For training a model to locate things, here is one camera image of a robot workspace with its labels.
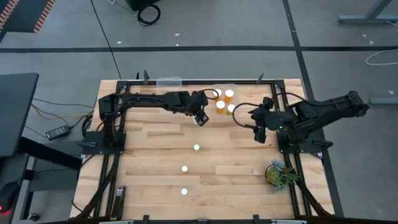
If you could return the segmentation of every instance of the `power adapter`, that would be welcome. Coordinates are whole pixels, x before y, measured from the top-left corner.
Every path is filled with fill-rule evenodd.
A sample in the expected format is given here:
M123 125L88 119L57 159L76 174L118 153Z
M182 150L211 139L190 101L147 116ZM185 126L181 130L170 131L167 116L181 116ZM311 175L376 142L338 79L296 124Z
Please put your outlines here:
M54 130L47 131L45 135L49 139L49 141L59 138L61 136L66 136L70 133L70 128L67 125L64 125L59 128L55 128Z

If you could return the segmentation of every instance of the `clamp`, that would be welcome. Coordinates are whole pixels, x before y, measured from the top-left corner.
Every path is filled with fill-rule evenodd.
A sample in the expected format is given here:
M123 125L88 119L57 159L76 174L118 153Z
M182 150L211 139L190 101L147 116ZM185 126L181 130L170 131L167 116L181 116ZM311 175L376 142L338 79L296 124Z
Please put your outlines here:
M111 218L116 218L116 220L122 220L125 196L126 196L126 187L125 186L118 187L116 191L116 199L114 201Z

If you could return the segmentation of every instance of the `clear plastic container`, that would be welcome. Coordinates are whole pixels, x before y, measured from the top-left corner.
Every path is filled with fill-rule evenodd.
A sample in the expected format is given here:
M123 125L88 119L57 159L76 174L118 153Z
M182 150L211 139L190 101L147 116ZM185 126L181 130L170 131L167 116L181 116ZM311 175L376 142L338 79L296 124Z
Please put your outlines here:
M157 94L164 94L168 91L180 91L182 86L182 79L180 77L166 77L158 78L156 80Z

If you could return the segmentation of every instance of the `table leg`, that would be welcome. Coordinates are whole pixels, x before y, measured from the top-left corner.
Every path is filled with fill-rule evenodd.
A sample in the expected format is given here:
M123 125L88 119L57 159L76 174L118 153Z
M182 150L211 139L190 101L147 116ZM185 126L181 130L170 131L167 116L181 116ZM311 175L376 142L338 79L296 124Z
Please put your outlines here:
M38 159L54 162L74 170L78 170L81 165L81 159L44 146L43 144L39 144L25 137L21 137L19 140L18 152L28 153L30 156Z
M397 22L398 16L379 16L392 0L378 0L364 16L340 16L339 22Z

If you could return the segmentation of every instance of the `white cable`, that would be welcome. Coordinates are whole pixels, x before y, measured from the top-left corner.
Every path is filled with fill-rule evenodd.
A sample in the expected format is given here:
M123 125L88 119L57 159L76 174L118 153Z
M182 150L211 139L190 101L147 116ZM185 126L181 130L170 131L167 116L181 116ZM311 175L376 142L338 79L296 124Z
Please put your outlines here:
M397 24L393 24L392 22L386 22L386 23L398 27ZM376 54L374 54L374 55L371 55L370 57L368 57L368 58L365 60L365 62L366 62L367 65L398 65L398 62L391 62L391 63L369 63L369 62L368 62L369 59L370 59L370 58L373 58L374 56L377 56L377 55L379 55L379 54L383 54L383 53L386 53L386 52L394 52L394 51L398 51L398 49L395 49L395 50L383 50L383 51L378 52L378 53L376 53Z
M391 25L393 25L393 26L396 26L396 27L398 27L398 25L397 25L397 24L393 24L392 22L386 22L386 23L388 23L388 24L391 24Z

